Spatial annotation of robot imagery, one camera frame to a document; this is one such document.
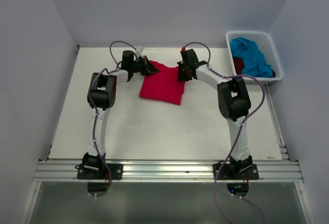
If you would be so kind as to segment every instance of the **blue towel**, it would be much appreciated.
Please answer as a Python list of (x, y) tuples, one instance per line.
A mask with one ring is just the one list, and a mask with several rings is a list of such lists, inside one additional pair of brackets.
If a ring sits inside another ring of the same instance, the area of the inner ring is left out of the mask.
[(254, 41), (236, 38), (232, 40), (230, 47), (232, 56), (243, 60), (245, 68), (242, 70), (242, 74), (263, 78), (273, 77), (272, 67), (266, 64), (264, 55), (258, 50)]

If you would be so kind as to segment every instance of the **red towel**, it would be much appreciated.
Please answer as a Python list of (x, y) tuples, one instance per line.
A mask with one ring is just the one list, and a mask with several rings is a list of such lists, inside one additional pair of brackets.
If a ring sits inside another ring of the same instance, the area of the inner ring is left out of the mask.
[(150, 62), (160, 72), (144, 77), (139, 96), (180, 105), (185, 82), (177, 81), (178, 67), (166, 67), (156, 61)]

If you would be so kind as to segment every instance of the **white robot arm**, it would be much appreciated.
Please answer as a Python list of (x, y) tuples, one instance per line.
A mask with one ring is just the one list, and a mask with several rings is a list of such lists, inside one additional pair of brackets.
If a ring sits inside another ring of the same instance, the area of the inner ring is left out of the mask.
[[(129, 81), (135, 72), (140, 72), (142, 75), (157, 73), (156, 69), (147, 59), (146, 56), (141, 56), (139, 47), (137, 52), (124, 51), (122, 57), (121, 68), (109, 76), (101, 75), (92, 86), (91, 96), (98, 108), (98, 120), (94, 122), (95, 110), (93, 109), (93, 136), (89, 143), (87, 153), (82, 159), (82, 163), (77, 167), (80, 172), (77, 178), (79, 179), (102, 179), (105, 175), (105, 169), (99, 156), (105, 158), (105, 132), (106, 122), (109, 116), (109, 111), (114, 105), (116, 86), (120, 83)], [(178, 81), (189, 81), (198, 79), (210, 85), (217, 90), (218, 106), (224, 118), (227, 119), (231, 146), (235, 147), (230, 155), (230, 163), (227, 168), (223, 168), (225, 179), (244, 179), (249, 174), (250, 169), (254, 170), (255, 164), (252, 164), (252, 157), (248, 147), (247, 130), (245, 124), (238, 137), (241, 122), (248, 115), (251, 107), (249, 95), (246, 89), (245, 82), (242, 78), (232, 80), (224, 79), (214, 74), (206, 62), (199, 62), (193, 49), (181, 51), (182, 61), (178, 62)], [(98, 73), (94, 73), (92, 82)], [(99, 154), (95, 150), (95, 145), (98, 147)], [(218, 164), (214, 165), (215, 170), (218, 170)], [(253, 179), (257, 179), (258, 173), (253, 175)]]
[[(223, 79), (214, 73), (212, 73), (206, 65), (202, 65), (196, 69), (196, 78), (202, 82), (207, 83), (209, 86), (217, 90), (217, 86), (221, 83), (228, 82), (229, 80)], [(230, 132), (231, 146), (233, 146), (235, 142), (235, 138), (237, 137), (237, 132), (240, 128), (241, 122), (243, 121), (244, 116), (237, 118), (236, 121), (231, 119), (227, 119), (228, 128)], [(250, 150), (248, 147), (248, 139), (247, 139), (247, 129), (244, 125), (238, 141), (233, 149), (231, 157), (236, 160), (245, 160), (248, 159), (250, 154)]]

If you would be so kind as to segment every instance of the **white platform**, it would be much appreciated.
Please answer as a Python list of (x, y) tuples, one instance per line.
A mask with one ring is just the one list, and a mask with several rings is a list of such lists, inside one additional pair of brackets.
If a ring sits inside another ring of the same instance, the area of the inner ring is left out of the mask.
[[(121, 61), (122, 51), (114, 48)], [(207, 60), (205, 49), (195, 48), (199, 60)], [(232, 74), (226, 48), (212, 48), (214, 69)], [(175, 67), (181, 61), (179, 48), (149, 48), (149, 60)], [(93, 72), (114, 69), (108, 48), (81, 48), (50, 151), (50, 159), (81, 159), (91, 132), (91, 108), (87, 91)], [(217, 93), (207, 84), (193, 80), (185, 84), (181, 106), (141, 99), (143, 82), (135, 74), (118, 86), (106, 132), (107, 159), (211, 160), (224, 159), (230, 150), (227, 121), (218, 109)], [(253, 110), (262, 94), (256, 85), (247, 86)], [(254, 160), (281, 160), (278, 139), (267, 102), (247, 122)]]

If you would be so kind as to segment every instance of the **laundry basket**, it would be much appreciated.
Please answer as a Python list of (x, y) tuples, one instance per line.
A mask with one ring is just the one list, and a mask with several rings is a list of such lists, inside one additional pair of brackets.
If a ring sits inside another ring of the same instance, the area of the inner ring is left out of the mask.
[[(272, 81), (281, 80), (283, 78), (283, 71), (280, 64), (278, 53), (274, 47), (274, 43), (269, 34), (260, 31), (229, 31), (226, 33), (227, 48), (230, 54), (230, 60), (233, 70), (233, 75), (236, 75), (235, 66), (233, 62), (230, 43), (233, 39), (245, 38), (254, 41), (259, 50), (263, 53), (267, 64), (271, 65), (276, 76), (274, 78), (257, 78), (263, 84), (268, 84)], [(255, 83), (253, 80), (244, 78), (247, 83)]]

